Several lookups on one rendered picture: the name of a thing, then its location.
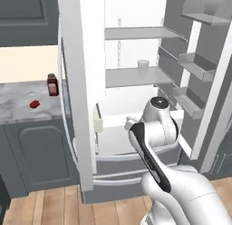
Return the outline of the grey fridge shelf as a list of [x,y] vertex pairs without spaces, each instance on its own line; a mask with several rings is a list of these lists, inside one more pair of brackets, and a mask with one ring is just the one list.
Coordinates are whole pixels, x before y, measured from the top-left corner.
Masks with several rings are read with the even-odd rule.
[[164,26],[154,27],[114,27],[105,29],[105,40],[136,40],[136,39],[163,39],[178,38],[187,42],[182,34]]
[[106,71],[107,88],[162,83],[172,83],[172,81],[158,66],[108,69]]

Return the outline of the cream box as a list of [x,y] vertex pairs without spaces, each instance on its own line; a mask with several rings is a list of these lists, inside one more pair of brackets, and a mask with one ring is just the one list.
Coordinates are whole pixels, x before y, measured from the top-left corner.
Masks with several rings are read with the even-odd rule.
[[98,105],[95,105],[93,110],[93,125],[95,132],[103,131],[103,119]]

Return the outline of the white left fridge door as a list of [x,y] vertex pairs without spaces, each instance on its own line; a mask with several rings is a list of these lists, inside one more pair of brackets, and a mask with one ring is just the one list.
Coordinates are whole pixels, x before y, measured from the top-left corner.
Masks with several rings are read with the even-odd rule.
[[82,191],[91,191],[94,139],[87,100],[80,0],[58,0],[58,5],[81,188]]

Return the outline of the grey freezer drawer front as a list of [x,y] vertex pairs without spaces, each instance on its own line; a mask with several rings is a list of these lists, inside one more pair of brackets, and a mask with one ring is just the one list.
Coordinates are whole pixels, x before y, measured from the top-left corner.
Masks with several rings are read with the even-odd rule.
[[[113,174],[94,174],[94,180],[126,180],[142,177],[147,170],[126,171]],[[107,201],[119,201],[143,196],[141,181],[138,184],[126,186],[96,186],[91,191],[82,192],[82,202],[85,204],[101,203]]]
[[[166,165],[176,164],[179,160],[180,147],[166,151],[157,151],[156,154]],[[98,157],[96,159],[98,174],[113,174],[126,171],[139,171],[146,168],[138,154]]]

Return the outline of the grey wall cupboard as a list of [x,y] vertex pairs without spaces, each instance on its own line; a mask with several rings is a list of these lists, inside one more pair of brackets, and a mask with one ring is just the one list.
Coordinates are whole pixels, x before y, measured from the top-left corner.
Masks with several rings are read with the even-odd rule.
[[57,0],[0,0],[0,47],[57,45]]

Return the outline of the grey door bin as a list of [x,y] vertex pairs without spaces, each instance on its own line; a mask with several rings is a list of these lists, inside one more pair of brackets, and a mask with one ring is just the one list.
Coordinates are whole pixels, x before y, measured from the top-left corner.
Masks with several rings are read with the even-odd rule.
[[172,96],[193,120],[202,117],[205,103],[188,87],[174,88]]
[[186,0],[181,15],[208,25],[227,25],[232,20],[232,0]]
[[210,83],[214,79],[217,65],[197,53],[179,55],[179,65],[184,69],[181,86],[187,86],[189,77],[195,76],[202,83]]

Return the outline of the white fridge drawer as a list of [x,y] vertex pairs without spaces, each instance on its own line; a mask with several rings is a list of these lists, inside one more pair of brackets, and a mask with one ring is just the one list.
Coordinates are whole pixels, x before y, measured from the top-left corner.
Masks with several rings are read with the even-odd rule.
[[139,120],[148,100],[132,103],[99,103],[103,126],[97,133],[96,153],[100,156],[112,156],[134,153],[124,129],[126,118]]

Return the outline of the white fridge door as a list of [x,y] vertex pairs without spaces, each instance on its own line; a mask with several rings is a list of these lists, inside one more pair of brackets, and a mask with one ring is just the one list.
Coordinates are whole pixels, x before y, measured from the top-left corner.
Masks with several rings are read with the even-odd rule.
[[[227,25],[208,25],[181,15],[186,0],[167,0],[163,25],[187,38],[163,39],[159,47],[159,67],[172,83],[161,84],[161,92],[183,112],[179,162],[199,172],[210,172],[218,148],[232,123],[232,20]],[[184,69],[179,55],[197,53],[217,65],[214,79],[202,83],[191,75],[181,86]],[[174,88],[188,87],[204,103],[200,119],[193,120],[172,96]]]
[[58,0],[58,5],[81,188],[82,191],[91,191],[94,139],[87,100],[80,0]]

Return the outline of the white fridge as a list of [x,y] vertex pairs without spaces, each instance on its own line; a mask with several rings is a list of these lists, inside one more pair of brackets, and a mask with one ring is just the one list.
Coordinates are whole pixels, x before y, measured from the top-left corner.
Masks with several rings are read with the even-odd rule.
[[[164,16],[167,0],[106,0],[106,25],[108,27],[154,27],[164,26]],[[159,67],[159,47],[163,39],[116,40],[106,43],[108,69],[139,68],[139,60],[148,60],[148,67]],[[183,112],[175,108],[170,99],[165,96],[160,84],[138,85],[107,88],[105,98],[100,103],[132,103],[149,100],[161,96],[169,100],[173,118],[182,123]]]

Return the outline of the grey base cupboard door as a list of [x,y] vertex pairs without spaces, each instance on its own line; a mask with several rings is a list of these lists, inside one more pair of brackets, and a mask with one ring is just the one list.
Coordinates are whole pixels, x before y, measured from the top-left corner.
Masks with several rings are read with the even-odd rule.
[[1,124],[0,175],[12,198],[78,184],[63,121]]

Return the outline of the brown jar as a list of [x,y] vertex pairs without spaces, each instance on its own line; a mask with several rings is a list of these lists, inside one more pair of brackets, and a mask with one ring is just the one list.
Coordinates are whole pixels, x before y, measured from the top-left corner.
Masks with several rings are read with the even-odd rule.
[[53,73],[49,73],[47,76],[47,87],[50,96],[59,95],[57,78]]

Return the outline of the white right fridge door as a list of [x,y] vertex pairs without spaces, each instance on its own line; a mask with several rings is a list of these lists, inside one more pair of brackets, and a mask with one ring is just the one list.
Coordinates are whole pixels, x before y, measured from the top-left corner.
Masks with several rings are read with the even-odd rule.
[[[218,148],[232,123],[232,20],[227,25],[208,25],[181,15],[186,0],[167,0],[163,25],[187,38],[163,39],[159,47],[159,67],[172,83],[161,84],[161,92],[183,112],[179,162],[199,172],[210,172]],[[191,75],[181,86],[184,69],[179,55],[197,53],[217,65],[214,79],[202,83]],[[204,103],[200,119],[193,120],[172,96],[174,88],[188,87]]]

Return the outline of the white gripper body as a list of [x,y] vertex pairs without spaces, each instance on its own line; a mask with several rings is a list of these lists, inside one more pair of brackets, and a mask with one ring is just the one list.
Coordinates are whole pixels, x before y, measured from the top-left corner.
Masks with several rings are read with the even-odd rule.
[[126,118],[124,129],[129,130],[133,124],[138,123],[139,121],[140,120],[138,118],[128,116]]

